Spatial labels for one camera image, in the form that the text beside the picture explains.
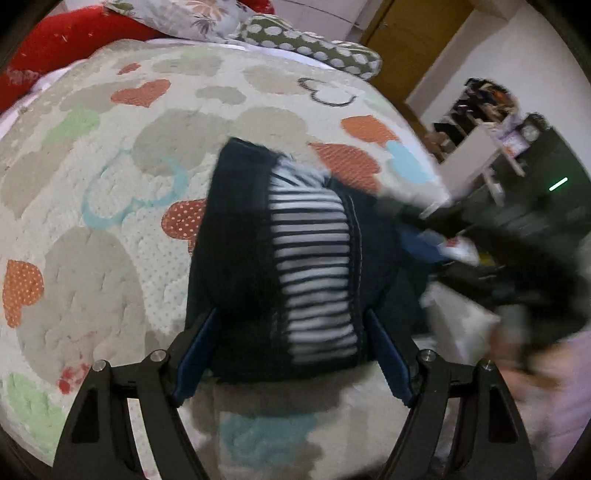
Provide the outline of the black television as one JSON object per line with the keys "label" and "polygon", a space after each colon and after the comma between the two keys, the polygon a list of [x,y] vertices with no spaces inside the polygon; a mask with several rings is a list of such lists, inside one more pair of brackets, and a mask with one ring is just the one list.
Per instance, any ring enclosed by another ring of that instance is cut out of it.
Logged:
{"label": "black television", "polygon": [[526,122],[519,130],[538,137],[515,161],[522,176],[506,161],[494,167],[506,205],[536,233],[565,234],[577,240],[590,232],[590,177],[562,135],[553,127]]}

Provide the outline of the white shelf unit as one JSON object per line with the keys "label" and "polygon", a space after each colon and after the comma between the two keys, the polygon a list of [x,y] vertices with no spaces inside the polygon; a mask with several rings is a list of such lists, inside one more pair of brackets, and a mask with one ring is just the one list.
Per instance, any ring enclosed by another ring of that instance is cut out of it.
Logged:
{"label": "white shelf unit", "polygon": [[505,159],[516,175],[526,176],[524,169],[498,139],[493,124],[479,123],[439,165],[439,177],[449,195],[447,204],[467,196],[478,178],[489,186],[489,170],[499,156]]}

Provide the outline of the cluttered shoe rack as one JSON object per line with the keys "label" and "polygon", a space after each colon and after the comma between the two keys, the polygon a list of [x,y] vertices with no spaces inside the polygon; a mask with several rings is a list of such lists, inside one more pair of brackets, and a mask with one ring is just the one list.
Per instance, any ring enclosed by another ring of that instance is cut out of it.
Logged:
{"label": "cluttered shoe rack", "polygon": [[433,123],[424,140],[442,161],[481,123],[502,125],[507,118],[518,115],[519,103],[508,89],[492,80],[472,77],[449,110]]}

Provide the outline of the grey floral pillow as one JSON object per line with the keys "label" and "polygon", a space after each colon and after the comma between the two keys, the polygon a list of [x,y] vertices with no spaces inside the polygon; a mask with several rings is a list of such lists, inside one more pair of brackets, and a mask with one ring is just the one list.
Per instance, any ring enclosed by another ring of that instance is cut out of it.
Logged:
{"label": "grey floral pillow", "polygon": [[256,14],[235,0],[122,0],[104,6],[170,37],[217,43],[235,37]]}

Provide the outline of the navy striped pants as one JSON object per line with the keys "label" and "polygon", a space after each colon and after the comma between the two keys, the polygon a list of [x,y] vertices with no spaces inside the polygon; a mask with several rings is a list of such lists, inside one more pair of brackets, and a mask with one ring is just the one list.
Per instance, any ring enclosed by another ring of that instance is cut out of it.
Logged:
{"label": "navy striped pants", "polygon": [[222,147],[193,248],[186,321],[212,314],[206,365],[229,382],[286,381],[374,358],[372,319],[427,328],[430,268],[377,198],[242,139]]}

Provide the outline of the red long pillow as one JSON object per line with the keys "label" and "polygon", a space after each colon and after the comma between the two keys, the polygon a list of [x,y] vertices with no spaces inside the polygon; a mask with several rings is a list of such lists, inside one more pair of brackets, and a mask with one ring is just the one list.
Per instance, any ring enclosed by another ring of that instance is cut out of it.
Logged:
{"label": "red long pillow", "polygon": [[1,110],[9,109],[42,76],[85,59],[112,42],[163,36],[102,5],[48,16],[26,36],[2,70]]}

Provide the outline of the heart pattern quilt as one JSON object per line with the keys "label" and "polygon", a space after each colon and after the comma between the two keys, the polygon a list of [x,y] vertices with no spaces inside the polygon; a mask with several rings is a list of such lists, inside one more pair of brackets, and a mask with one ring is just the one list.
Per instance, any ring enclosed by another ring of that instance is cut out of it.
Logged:
{"label": "heart pattern quilt", "polygon": [[[296,54],[118,41],[38,81],[1,131],[1,428],[51,464],[93,361],[135,363],[185,317],[190,253],[238,137],[349,185],[449,194],[369,83]],[[205,380],[179,409],[211,479],[349,479],[381,467],[408,409],[375,364],[311,381]]]}

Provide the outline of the wooden door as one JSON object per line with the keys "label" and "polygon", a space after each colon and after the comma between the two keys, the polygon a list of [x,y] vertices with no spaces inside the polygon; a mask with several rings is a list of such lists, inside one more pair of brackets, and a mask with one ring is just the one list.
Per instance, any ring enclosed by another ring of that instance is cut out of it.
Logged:
{"label": "wooden door", "polygon": [[370,83],[420,135],[426,127],[406,100],[473,10],[466,0],[388,0],[363,33],[363,45],[383,60]]}

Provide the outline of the olive sheep pattern bolster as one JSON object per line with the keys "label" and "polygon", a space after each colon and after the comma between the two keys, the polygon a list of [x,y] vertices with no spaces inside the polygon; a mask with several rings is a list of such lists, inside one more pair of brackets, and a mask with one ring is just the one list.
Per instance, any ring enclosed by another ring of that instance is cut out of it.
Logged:
{"label": "olive sheep pattern bolster", "polygon": [[383,67],[382,57],[366,46],[297,30],[276,15],[253,15],[240,24],[236,34],[250,45],[303,55],[363,80],[375,78]]}

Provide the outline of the red rear pillow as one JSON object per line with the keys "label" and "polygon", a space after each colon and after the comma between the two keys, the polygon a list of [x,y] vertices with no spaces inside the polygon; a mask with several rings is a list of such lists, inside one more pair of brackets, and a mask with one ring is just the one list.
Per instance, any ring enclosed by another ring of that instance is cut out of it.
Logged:
{"label": "red rear pillow", "polygon": [[274,14],[273,1],[271,0],[240,0],[245,7],[249,8],[253,12],[259,14]]}

